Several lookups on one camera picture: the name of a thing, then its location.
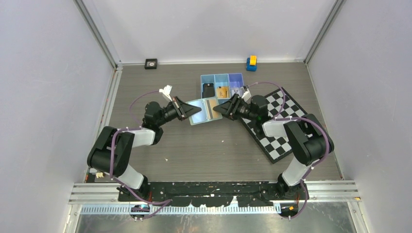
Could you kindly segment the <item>mint green card holder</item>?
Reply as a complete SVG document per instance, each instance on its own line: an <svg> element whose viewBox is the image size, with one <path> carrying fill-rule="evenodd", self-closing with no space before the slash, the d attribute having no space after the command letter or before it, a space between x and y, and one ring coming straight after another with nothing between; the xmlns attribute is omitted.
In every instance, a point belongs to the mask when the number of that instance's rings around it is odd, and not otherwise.
<svg viewBox="0 0 412 233"><path fill-rule="evenodd" d="M218 102L218 99L216 97L197 99L197 100L192 100L192 101L188 102L188 104L190 104L190 105L194 105L194 106L202 108L201 112L198 112L198 113L196 113L196 114L189 117L189 121L190 121L191 125L207 123L207 122L211 122L211 121L215 121L215 120L219 120L219 119L223 118L223 116L219 113L220 114L219 118L213 119L213 120L208 119L207 113L206 113L206 100L207 99L216 99L217 102Z"/></svg>

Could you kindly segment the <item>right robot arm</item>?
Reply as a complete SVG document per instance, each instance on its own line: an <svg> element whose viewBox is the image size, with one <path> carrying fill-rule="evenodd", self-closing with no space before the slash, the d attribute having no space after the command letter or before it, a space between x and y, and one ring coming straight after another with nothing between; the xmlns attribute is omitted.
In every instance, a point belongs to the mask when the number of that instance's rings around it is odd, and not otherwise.
<svg viewBox="0 0 412 233"><path fill-rule="evenodd" d="M230 120L250 120L259 136L288 139L294 158L278 176L275 185L277 195L283 199L294 196L310 171L334 151L332 139L313 114L286 118L270 116L268 102L261 95L252 96L247 102L235 94L213 109Z"/></svg>

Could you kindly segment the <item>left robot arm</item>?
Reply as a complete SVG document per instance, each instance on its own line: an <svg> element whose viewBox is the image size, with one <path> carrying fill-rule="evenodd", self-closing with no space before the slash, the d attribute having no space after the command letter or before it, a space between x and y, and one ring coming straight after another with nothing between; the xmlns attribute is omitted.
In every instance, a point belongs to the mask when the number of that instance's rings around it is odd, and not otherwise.
<svg viewBox="0 0 412 233"><path fill-rule="evenodd" d="M183 121L201 110L178 97L173 97L165 107L156 101L149 102L138 129L111 126L102 129L88 155L87 165L120 181L124 191L130 188L131 196L143 201L149 195L150 186L148 178L129 164L132 148L157 144L163 135L162 125L174 119Z"/></svg>

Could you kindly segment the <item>white patterned card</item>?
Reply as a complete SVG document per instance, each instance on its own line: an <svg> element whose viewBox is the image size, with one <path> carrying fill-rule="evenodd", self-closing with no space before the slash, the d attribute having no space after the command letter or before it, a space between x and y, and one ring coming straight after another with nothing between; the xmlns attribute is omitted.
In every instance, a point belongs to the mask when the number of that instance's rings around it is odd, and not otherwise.
<svg viewBox="0 0 412 233"><path fill-rule="evenodd" d="M243 89L241 87L231 88L231 96L238 94L240 97L243 95Z"/></svg>

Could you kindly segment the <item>orange card with stripe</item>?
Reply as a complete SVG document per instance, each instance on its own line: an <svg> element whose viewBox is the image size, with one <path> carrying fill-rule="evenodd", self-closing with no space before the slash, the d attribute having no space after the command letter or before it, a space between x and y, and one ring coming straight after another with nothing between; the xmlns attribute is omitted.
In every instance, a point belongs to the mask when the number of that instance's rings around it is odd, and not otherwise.
<svg viewBox="0 0 412 233"><path fill-rule="evenodd" d="M206 113L209 120L217 119L220 117L220 114L213 109L217 105L218 102L216 99L206 100Z"/></svg>

